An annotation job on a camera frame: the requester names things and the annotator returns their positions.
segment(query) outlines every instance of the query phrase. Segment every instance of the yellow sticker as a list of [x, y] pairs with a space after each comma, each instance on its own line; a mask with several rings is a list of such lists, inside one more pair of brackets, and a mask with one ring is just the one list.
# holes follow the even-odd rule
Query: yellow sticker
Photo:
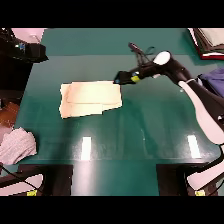
[[37, 196], [37, 190], [27, 192], [27, 196]]
[[196, 196], [205, 196], [205, 191], [204, 190], [195, 191], [195, 195]]
[[139, 77], [138, 77], [137, 75], [132, 76], [132, 77], [131, 77], [131, 80], [132, 80], [133, 82], [138, 82], [138, 81], [140, 81], [140, 79], [139, 79]]

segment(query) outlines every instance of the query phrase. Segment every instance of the white cloth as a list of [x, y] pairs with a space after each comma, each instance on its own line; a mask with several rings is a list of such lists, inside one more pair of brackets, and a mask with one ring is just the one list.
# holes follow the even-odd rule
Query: white cloth
[[102, 114], [122, 106], [120, 85], [113, 81], [73, 82], [61, 85], [62, 118]]
[[35, 155], [36, 141], [31, 132], [23, 128], [5, 134], [0, 146], [0, 162], [5, 165], [16, 164], [26, 156]]
[[224, 44], [224, 28], [198, 28], [211, 46]]

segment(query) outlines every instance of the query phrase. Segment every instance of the green table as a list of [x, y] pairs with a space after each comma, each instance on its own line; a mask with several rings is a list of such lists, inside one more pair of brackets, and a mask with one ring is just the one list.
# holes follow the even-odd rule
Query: green table
[[[128, 42], [171, 51], [194, 77], [222, 65], [200, 60], [186, 29], [46, 30], [49, 61], [33, 66], [15, 125], [35, 135], [38, 154], [20, 163], [74, 164], [72, 195], [158, 195], [157, 163], [220, 155], [201, 131], [188, 96], [166, 77], [122, 86], [119, 109], [61, 119], [60, 85], [113, 80], [119, 70], [136, 67]], [[201, 159], [192, 158], [188, 135], [196, 136]], [[83, 137], [91, 137], [91, 161], [80, 161]]]

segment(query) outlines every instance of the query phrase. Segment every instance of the purple fabric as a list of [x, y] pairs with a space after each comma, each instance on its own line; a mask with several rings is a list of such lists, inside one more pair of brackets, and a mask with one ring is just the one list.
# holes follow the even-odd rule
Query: purple fabric
[[201, 80], [206, 80], [218, 95], [224, 97], [224, 67], [217, 68], [207, 74], [200, 75]]

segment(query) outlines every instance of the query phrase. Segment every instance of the stack of paper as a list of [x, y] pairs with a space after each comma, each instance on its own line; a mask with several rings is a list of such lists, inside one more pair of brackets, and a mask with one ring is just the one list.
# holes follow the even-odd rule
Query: stack of paper
[[188, 28], [201, 59], [224, 60], [223, 28]]
[[102, 114], [122, 106], [120, 85], [113, 81], [72, 82], [61, 85], [62, 118]]

